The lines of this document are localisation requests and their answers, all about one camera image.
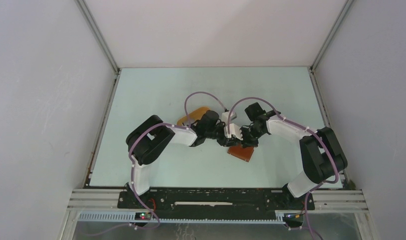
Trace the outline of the brown leather card holder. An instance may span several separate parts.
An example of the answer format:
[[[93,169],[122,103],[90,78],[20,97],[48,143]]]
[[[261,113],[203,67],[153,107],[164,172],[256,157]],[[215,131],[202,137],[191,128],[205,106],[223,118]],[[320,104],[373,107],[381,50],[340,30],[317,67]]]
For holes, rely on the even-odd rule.
[[[229,147],[227,153],[242,161],[249,162],[254,153],[254,147],[243,147],[241,145],[231,146]]]

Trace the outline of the orange plastic card tray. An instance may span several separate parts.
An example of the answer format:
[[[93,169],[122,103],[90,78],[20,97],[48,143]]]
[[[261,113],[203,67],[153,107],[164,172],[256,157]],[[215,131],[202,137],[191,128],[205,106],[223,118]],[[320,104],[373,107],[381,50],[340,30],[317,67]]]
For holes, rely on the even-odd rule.
[[[202,106],[199,107],[198,109],[190,112],[188,115],[180,118],[176,125],[178,126],[189,126],[193,124],[195,121],[200,120],[201,117],[208,111],[210,110],[209,107],[207,106]]]

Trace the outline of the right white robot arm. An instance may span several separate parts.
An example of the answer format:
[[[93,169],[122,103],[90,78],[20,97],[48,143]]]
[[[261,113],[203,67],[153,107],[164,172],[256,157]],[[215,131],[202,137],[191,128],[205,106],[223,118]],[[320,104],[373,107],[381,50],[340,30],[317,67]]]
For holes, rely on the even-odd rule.
[[[302,196],[328,178],[334,177],[346,169],[348,161],[340,143],[329,127],[312,130],[287,120],[274,110],[265,111],[259,103],[253,103],[245,109],[251,121],[241,128],[243,148],[257,147],[258,140],[265,134],[280,136],[292,143],[298,143],[303,171],[283,187],[282,204],[294,209],[302,202]]]

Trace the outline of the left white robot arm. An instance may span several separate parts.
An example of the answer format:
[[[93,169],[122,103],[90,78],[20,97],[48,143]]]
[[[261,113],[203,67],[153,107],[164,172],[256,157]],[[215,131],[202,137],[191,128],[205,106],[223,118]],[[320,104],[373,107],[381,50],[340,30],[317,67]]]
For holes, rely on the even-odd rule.
[[[128,156],[132,162],[129,187],[133,191],[129,201],[136,208],[148,204],[151,164],[161,155],[168,144],[196,147],[206,139],[216,140],[223,147],[236,146],[243,140],[239,126],[228,123],[235,113],[223,115],[210,109],[194,111],[179,121],[178,125],[163,122],[157,115],[150,116],[126,137]]]

